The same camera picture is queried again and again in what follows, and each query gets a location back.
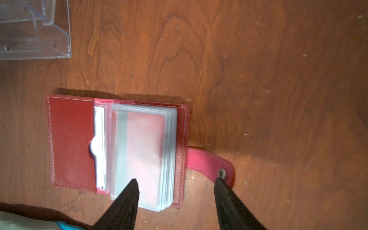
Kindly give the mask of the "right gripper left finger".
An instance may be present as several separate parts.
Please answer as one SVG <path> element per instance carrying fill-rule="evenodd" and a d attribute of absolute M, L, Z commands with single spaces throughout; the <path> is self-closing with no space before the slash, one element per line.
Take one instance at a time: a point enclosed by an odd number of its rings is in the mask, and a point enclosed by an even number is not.
<path fill-rule="evenodd" d="M 139 185 L 132 179 L 104 215 L 92 226 L 93 230 L 133 230 L 138 211 Z"/>

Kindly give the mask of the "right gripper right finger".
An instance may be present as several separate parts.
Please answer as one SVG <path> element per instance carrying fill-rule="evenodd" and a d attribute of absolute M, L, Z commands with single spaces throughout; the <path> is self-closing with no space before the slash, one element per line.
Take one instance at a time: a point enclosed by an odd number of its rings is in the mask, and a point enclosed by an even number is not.
<path fill-rule="evenodd" d="M 222 178 L 215 181 L 214 195 L 221 230 L 265 229 Z"/>

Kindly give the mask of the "red leather card holder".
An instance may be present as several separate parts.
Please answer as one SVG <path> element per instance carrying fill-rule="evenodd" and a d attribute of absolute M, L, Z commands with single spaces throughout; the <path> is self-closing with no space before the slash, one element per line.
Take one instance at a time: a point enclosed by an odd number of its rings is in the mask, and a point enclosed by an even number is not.
<path fill-rule="evenodd" d="M 233 184 L 232 163 L 208 151 L 189 147 L 190 109 L 185 104 L 57 94 L 48 95 L 46 104 L 53 185 L 116 199 L 111 197 L 115 133 L 112 112 L 121 108 L 158 111 L 166 118 L 162 202 L 159 210 L 148 210 L 160 212 L 182 206 L 187 169 L 198 171 L 211 181 L 221 177 L 227 185 Z"/>

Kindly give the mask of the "clear acrylic card organizer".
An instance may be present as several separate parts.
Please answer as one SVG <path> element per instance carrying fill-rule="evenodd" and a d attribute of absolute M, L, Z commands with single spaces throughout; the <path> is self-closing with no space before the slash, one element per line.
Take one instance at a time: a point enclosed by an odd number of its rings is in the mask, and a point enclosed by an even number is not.
<path fill-rule="evenodd" d="M 1 1 L 1 60 L 70 58 L 69 1 Z"/>

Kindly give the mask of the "red card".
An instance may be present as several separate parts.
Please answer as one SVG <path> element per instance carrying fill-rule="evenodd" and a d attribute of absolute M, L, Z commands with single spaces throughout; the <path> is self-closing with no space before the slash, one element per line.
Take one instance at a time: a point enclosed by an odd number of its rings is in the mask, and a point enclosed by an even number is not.
<path fill-rule="evenodd" d="M 159 210 L 163 189 L 164 113 L 115 109 L 111 197 L 117 198 L 128 183 L 139 185 L 139 206 Z"/>

